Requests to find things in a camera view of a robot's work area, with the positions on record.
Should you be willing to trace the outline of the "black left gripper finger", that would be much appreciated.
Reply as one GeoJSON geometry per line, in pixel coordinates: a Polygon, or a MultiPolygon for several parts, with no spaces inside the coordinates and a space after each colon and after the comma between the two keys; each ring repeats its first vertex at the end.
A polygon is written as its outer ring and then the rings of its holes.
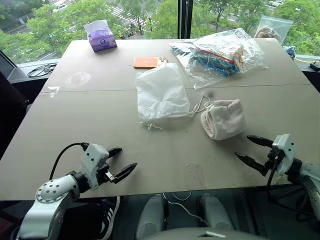
{"type": "Polygon", "coordinates": [[[135,167],[137,166],[137,162],[136,163],[132,163],[127,165],[125,168],[123,168],[120,173],[118,173],[117,175],[114,176],[114,184],[117,184],[119,182],[121,182],[122,180],[124,180],[126,177],[128,177],[131,172],[135,169],[135,167]]]}
{"type": "Polygon", "coordinates": [[[108,150],[107,150],[107,152],[108,152],[108,159],[116,156],[116,155],[119,154],[121,151],[122,151],[122,148],[121,148],[121,147],[115,147],[115,148],[108,149],[108,150]]]}

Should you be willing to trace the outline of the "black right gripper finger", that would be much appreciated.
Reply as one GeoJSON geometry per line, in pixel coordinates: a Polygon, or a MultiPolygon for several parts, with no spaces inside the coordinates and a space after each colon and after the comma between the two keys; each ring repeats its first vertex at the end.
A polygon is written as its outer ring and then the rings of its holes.
{"type": "Polygon", "coordinates": [[[259,146],[268,147],[268,148],[273,147],[273,141],[270,139],[257,136],[257,135],[247,135],[246,138],[259,146]]]}
{"type": "Polygon", "coordinates": [[[252,157],[239,153],[239,152],[235,152],[235,155],[247,166],[251,167],[252,169],[258,171],[262,176],[266,176],[267,172],[269,171],[269,169],[267,167],[265,167],[264,165],[256,162],[252,157]]]}

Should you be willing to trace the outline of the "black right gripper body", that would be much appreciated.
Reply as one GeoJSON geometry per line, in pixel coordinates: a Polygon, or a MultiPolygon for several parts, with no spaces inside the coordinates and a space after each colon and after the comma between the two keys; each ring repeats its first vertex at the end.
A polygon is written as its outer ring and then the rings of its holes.
{"type": "Polygon", "coordinates": [[[285,157],[285,153],[283,150],[273,146],[270,148],[270,151],[267,154],[267,161],[264,163],[264,173],[265,177],[268,171],[272,171],[273,173],[277,170],[278,166],[282,162],[285,157]]]}

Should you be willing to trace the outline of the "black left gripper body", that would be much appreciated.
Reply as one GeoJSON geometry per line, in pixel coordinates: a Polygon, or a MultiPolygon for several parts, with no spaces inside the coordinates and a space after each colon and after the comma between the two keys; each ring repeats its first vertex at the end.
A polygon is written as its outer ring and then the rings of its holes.
{"type": "Polygon", "coordinates": [[[110,166],[105,163],[101,168],[99,168],[96,172],[96,179],[98,185],[102,185],[104,183],[114,183],[117,184],[119,182],[119,179],[109,171],[110,166]]]}

